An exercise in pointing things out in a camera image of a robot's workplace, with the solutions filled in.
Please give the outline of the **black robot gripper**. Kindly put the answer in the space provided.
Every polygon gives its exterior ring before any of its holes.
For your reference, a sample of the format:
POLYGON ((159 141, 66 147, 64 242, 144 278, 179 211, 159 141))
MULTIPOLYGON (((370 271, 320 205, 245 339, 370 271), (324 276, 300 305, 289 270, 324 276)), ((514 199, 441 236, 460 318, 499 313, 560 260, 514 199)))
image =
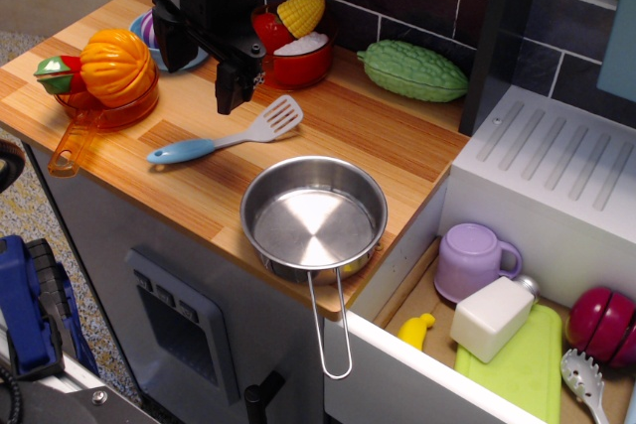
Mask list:
POLYGON ((252 11, 263 0, 153 0, 153 27, 168 72, 183 69, 201 48, 215 57, 217 112, 230 115, 252 100, 260 84, 258 62, 265 48, 251 24, 252 11))

